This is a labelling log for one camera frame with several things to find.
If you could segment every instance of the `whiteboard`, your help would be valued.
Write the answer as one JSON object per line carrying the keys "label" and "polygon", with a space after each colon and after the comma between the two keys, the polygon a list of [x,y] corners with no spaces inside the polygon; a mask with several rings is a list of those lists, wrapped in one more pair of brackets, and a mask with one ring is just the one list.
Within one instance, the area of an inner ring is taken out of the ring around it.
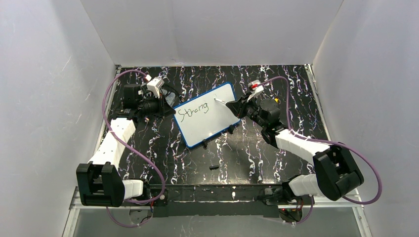
{"label": "whiteboard", "polygon": [[224,83],[174,108],[174,118],[189,148],[240,122],[225,104],[214,98],[236,100],[233,85]]}

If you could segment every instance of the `white marker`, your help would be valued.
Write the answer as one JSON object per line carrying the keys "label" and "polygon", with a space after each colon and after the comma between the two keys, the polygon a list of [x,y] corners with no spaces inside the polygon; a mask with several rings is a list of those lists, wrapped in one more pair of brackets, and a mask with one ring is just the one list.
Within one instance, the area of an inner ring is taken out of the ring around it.
{"label": "white marker", "polygon": [[218,101],[218,102],[220,102],[220,103],[226,104],[226,102],[225,102],[225,101],[223,101],[223,100],[220,100],[220,99],[217,99],[217,98],[214,98],[214,100],[216,100],[216,101]]}

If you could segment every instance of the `black marble tabletop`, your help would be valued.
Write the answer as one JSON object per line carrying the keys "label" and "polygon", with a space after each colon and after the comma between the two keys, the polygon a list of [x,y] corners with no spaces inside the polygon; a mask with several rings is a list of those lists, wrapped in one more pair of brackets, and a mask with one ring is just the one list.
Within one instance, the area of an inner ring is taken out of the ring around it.
{"label": "black marble tabletop", "polygon": [[[290,118],[294,130],[306,136],[327,139],[319,110],[314,100],[303,65],[287,66],[211,66],[211,67],[150,67],[135,68],[161,76],[184,97],[192,99],[227,81],[234,86],[236,98],[244,94],[252,80],[264,81],[284,76],[290,84]],[[124,75],[117,82],[109,116],[119,111],[125,84],[140,83],[135,73]],[[286,123],[286,85],[281,80],[265,86],[263,98],[278,98],[281,121]],[[312,166],[299,157],[267,145],[260,127],[244,118],[233,134],[222,134],[202,147],[190,150],[182,140],[173,116],[144,120],[128,142],[150,158],[163,173],[167,184],[178,185],[245,185],[277,184],[294,175],[313,172]],[[212,165],[219,169],[210,170]],[[128,149],[122,155],[119,173],[123,179],[145,178],[160,184],[157,173]]]}

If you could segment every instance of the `metal frame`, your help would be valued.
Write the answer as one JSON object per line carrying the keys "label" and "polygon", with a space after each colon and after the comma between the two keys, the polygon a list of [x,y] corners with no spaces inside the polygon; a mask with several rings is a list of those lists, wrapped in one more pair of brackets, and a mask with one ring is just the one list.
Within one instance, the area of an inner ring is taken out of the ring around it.
{"label": "metal frame", "polygon": [[[320,118],[322,120],[327,138],[330,139],[329,136],[329,131],[327,129],[326,126],[326,122],[323,116],[323,109],[321,107],[320,104],[320,100],[319,100],[319,96],[318,96],[318,92],[317,92],[317,87],[316,87],[316,80],[314,78],[314,74],[313,74],[313,70],[312,70],[312,64],[306,64],[304,65],[305,69],[307,71],[307,75],[308,75],[308,80],[310,83],[310,86],[313,90],[313,95],[314,95],[314,99],[317,103],[317,107],[319,108],[319,113],[320,113]],[[116,74],[119,74],[121,72],[121,66],[119,65],[117,70],[116,70]],[[108,104],[106,106],[106,113],[108,114],[110,106],[112,104],[112,99],[114,97],[115,94],[115,88],[116,88],[116,84],[113,85],[110,94],[109,94],[109,98],[108,98]],[[103,120],[101,128],[100,128],[100,133],[97,139],[97,143],[96,143],[96,147],[95,147],[95,151],[99,148],[100,143],[102,141],[102,135],[103,135],[103,131],[105,130],[105,121]],[[359,196],[358,190],[355,189],[353,191],[351,191],[348,195],[346,195],[347,197],[351,198],[351,199],[358,199],[361,200],[361,197]],[[326,197],[314,197],[315,200],[315,204],[313,207],[315,208],[330,208],[330,207],[348,207],[348,208],[352,208],[354,216],[355,216],[355,220],[358,224],[358,229],[359,232],[361,233],[362,237],[371,237],[371,231],[370,231],[370,227],[368,225],[367,219],[365,217],[364,214],[364,207],[363,205],[359,205],[359,204],[355,204],[352,202],[348,202],[344,199],[339,199],[337,201],[331,201],[329,199],[327,199]],[[79,217],[79,212],[80,209],[103,209],[105,207],[100,207],[100,206],[83,206],[80,200],[80,193],[79,193],[79,189],[78,187],[76,187],[74,194],[73,194],[73,198],[70,204],[70,210],[69,210],[69,215],[67,218],[67,222],[63,231],[63,237],[72,237],[74,235],[74,231],[76,228],[76,224],[77,224],[77,220]],[[139,206],[139,205],[135,205],[135,206],[120,206],[120,207],[110,207],[110,208],[119,208],[119,209],[132,209],[132,210],[141,210],[141,209],[149,209],[148,206]],[[288,205],[279,205],[278,208],[289,208]]]}

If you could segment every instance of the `blue whiteboard frame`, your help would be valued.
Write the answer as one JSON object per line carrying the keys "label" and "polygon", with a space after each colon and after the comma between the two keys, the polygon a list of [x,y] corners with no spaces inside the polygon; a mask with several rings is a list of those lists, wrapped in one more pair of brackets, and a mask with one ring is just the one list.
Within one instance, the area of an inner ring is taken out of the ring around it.
{"label": "blue whiteboard frame", "polygon": [[[224,86],[224,85],[226,85],[226,84],[229,84],[229,85],[231,86],[231,90],[233,91],[233,95],[234,95],[234,100],[237,100],[237,98],[236,98],[236,94],[234,93],[233,84],[232,84],[231,82],[226,82],[226,83],[223,83],[223,84],[221,84],[221,85],[217,86],[216,88],[213,88],[213,89],[211,89],[211,90],[209,90],[209,91],[207,91],[207,92],[205,92],[205,93],[203,93],[203,94],[198,95],[198,96],[197,96],[197,97],[195,97],[195,98],[192,98],[192,99],[190,99],[190,100],[188,100],[188,101],[186,101],[186,102],[184,102],[184,103],[182,103],[182,104],[177,105],[176,107],[174,107],[174,109],[176,110],[179,106],[182,106],[182,105],[184,105],[184,104],[187,104],[187,103],[189,103],[189,102],[191,102],[191,101],[193,101],[193,100],[195,100],[195,99],[198,99],[199,97],[201,97],[201,96],[203,96],[203,95],[205,95],[205,94],[207,94],[207,93],[209,93],[209,92],[211,92],[211,91],[213,91],[213,90],[215,90],[215,89],[217,89],[217,88],[219,88],[219,87],[222,87],[222,86]],[[185,137],[183,136],[182,129],[180,129],[180,126],[179,126],[179,123],[177,122],[176,117],[175,117],[174,115],[173,115],[173,117],[174,117],[174,120],[176,121],[176,125],[177,125],[177,127],[179,128],[180,134],[182,134],[182,139],[183,139],[183,141],[185,142],[185,144],[186,144],[186,146],[187,146],[188,148],[194,148],[195,146],[197,146],[197,145],[199,145],[199,144],[201,144],[201,143],[202,143],[202,142],[198,142],[197,144],[194,144],[194,145],[192,145],[192,146],[189,146],[189,145],[188,145],[188,143],[187,143],[187,142],[186,142],[186,140],[185,140]],[[235,125],[239,124],[241,121],[242,121],[242,120],[240,119],[237,123],[235,123],[235,124],[233,124],[233,125],[235,126]],[[227,129],[228,129],[228,127],[226,127],[226,128],[224,128],[224,129],[222,129],[222,130],[220,130],[220,131],[218,131],[218,132],[214,133],[212,136],[210,136],[210,137],[208,137],[208,138],[206,138],[206,139],[210,139],[210,138],[212,138],[212,137],[215,137],[215,136],[219,135],[220,133],[222,133],[223,131],[225,131],[225,130],[227,130]]]}

